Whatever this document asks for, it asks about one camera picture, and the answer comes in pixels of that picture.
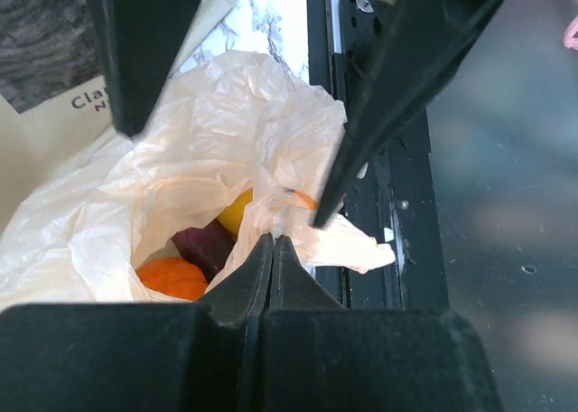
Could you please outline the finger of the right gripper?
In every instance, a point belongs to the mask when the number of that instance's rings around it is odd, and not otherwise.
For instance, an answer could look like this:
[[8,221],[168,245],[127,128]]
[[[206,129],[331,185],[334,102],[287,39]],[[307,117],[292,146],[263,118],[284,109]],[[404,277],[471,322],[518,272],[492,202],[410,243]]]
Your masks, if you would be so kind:
[[383,15],[363,79],[313,220],[325,226],[374,152],[431,102],[456,74],[505,0],[396,0]]
[[113,126],[141,134],[201,0],[86,0]]

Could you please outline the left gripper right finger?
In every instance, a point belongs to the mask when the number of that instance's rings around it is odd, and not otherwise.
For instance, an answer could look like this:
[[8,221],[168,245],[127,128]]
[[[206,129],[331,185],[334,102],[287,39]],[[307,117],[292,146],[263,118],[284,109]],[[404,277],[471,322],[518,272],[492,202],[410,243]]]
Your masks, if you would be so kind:
[[267,411],[500,411],[479,335],[453,312],[352,310],[275,242],[263,324]]

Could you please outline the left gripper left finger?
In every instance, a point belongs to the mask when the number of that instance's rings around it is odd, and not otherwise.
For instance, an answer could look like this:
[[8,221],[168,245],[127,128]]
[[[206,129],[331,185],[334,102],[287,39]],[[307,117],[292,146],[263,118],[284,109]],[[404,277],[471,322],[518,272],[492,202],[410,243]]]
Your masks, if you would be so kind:
[[4,411],[257,411],[262,236],[194,303],[19,304],[1,314]]

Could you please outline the orange toy pumpkin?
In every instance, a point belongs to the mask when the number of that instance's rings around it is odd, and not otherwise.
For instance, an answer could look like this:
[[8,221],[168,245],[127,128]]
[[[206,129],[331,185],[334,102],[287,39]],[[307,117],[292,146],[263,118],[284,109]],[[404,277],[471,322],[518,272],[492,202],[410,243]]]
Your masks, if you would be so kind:
[[136,270],[147,288],[164,295],[195,301],[208,287],[201,269],[178,257],[164,257],[149,261]]

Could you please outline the purple toy eggplant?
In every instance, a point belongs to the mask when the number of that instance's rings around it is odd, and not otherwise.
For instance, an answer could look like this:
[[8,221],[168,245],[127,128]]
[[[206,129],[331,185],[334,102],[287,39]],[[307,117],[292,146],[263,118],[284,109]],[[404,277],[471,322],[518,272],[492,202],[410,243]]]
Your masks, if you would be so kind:
[[235,240],[214,220],[203,229],[188,228],[172,236],[180,256],[197,266],[209,283],[225,266]]

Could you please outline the beige canvas tote bag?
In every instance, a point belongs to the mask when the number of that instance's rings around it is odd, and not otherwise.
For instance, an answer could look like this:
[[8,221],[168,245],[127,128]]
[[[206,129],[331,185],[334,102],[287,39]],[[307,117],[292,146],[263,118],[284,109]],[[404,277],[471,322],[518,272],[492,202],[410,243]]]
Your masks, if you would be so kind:
[[[168,78],[235,2],[201,0]],[[86,0],[1,0],[2,222],[109,126]]]

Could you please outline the banana print plastic bag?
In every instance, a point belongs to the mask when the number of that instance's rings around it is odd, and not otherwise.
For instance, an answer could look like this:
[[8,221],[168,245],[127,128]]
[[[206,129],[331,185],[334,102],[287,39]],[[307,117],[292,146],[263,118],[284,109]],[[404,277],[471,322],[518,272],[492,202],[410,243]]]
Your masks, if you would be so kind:
[[136,270],[245,191],[253,200],[218,281],[264,233],[289,236],[306,267],[392,264],[388,244],[338,212],[311,224],[345,119],[340,101],[265,54],[228,51],[171,80],[140,140],[110,139],[16,210],[1,239],[2,306],[158,301]]

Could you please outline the yellow toy orange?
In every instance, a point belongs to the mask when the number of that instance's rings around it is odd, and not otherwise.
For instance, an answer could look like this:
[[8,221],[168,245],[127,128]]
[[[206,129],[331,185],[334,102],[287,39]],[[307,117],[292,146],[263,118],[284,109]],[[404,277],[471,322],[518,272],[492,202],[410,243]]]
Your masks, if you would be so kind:
[[246,206],[253,200],[253,190],[242,192],[217,217],[217,221],[232,235],[237,236]]

